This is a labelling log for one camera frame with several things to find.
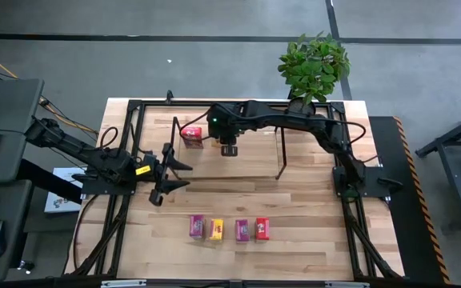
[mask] yellow box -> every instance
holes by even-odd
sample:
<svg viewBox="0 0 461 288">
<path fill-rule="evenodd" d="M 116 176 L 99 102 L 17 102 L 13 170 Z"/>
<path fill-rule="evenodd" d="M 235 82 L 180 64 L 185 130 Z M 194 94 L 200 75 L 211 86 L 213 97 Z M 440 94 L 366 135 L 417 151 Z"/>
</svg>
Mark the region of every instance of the yellow box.
<svg viewBox="0 0 461 288">
<path fill-rule="evenodd" d="M 211 219 L 209 240 L 223 240 L 223 219 Z"/>
</svg>

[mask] green leaves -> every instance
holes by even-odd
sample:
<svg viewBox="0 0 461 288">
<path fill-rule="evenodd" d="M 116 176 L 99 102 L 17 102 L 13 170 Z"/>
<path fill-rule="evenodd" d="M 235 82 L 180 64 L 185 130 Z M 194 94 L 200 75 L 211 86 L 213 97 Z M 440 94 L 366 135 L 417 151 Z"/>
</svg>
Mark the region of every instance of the green leaves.
<svg viewBox="0 0 461 288">
<path fill-rule="evenodd" d="M 303 97 L 305 103 L 312 99 L 325 102 L 325 95 L 332 94 L 335 83 L 350 72 L 345 49 L 331 34 L 322 35 L 323 32 L 307 39 L 302 34 L 296 43 L 287 45 L 287 53 L 279 58 L 282 63 L 277 70 L 291 86 L 292 94 Z"/>
</svg>

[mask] gray floor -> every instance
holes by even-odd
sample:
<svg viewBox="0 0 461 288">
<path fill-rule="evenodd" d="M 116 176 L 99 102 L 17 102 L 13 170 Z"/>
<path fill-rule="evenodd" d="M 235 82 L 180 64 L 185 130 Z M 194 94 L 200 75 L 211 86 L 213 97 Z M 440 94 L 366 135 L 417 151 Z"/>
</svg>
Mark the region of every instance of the gray floor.
<svg viewBox="0 0 461 288">
<path fill-rule="evenodd" d="M 461 1 L 333 3 L 342 37 L 461 38 Z M 329 29 L 324 0 L 0 0 L 0 30 L 7 32 L 297 36 Z M 353 99 L 367 101 L 371 115 L 399 116 L 412 150 L 461 119 L 460 45 L 345 47 Z M 285 48 L 285 43 L 0 41 L 0 62 L 21 78 L 43 78 L 46 97 L 98 129 L 109 97 L 162 97 L 170 89 L 188 98 L 285 98 L 288 88 L 276 71 Z M 341 90 L 331 98 L 342 99 Z M 89 142 L 79 131 L 67 131 Z M 31 147 L 26 156 L 47 169 L 70 166 L 48 150 Z M 416 168 L 434 225 L 460 217 L 436 155 L 416 158 Z M 27 253 L 37 262 L 65 260 L 70 220 L 62 221 L 62 229 L 39 232 L 51 222 L 35 220 L 36 241 Z M 437 233 L 451 280 L 461 284 L 461 232 Z M 32 276 L 58 275 L 61 267 Z"/>
</svg>

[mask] purple box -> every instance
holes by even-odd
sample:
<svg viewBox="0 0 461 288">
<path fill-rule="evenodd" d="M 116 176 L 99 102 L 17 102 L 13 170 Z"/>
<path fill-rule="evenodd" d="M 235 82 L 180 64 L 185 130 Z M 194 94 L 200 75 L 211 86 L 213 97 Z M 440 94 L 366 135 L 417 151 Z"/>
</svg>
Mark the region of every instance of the purple box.
<svg viewBox="0 0 461 288">
<path fill-rule="evenodd" d="M 193 239 L 204 238 L 204 215 L 190 216 L 190 237 Z"/>
<path fill-rule="evenodd" d="M 246 243 L 250 240 L 250 232 L 248 230 L 248 220 L 236 220 L 236 242 Z"/>
</svg>

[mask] yellow cable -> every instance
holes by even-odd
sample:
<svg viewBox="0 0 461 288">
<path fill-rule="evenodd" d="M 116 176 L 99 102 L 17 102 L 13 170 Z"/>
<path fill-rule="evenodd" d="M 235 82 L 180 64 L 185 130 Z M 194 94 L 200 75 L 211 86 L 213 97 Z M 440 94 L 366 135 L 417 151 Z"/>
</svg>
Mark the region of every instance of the yellow cable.
<svg viewBox="0 0 461 288">
<path fill-rule="evenodd" d="M 10 70 L 8 70 L 7 68 L 5 68 L 1 63 L 0 63 L 0 68 L 3 69 L 4 71 L 6 71 L 8 74 L 10 74 L 12 77 L 14 78 L 18 78 L 17 75 L 13 74 Z M 47 101 L 47 99 L 45 99 L 44 97 L 40 97 L 40 100 L 39 100 L 39 104 L 41 104 L 42 102 L 44 101 Z M 89 131 L 89 132 L 93 132 L 93 133 L 97 133 L 97 131 L 91 129 L 91 128 L 88 128 L 82 124 L 76 124 L 70 120 L 67 120 L 66 118 L 64 118 L 63 116 L 60 116 L 54 109 L 53 107 L 51 107 L 49 104 L 48 105 L 45 105 L 44 108 L 46 108 L 47 110 L 49 110 L 49 112 L 51 112 L 58 120 L 60 120 L 61 122 L 64 122 L 65 124 L 67 124 L 68 126 L 72 126 L 72 127 L 76 127 L 76 128 L 79 128 L 79 129 L 82 129 L 82 130 L 85 130 L 85 131 Z"/>
</svg>

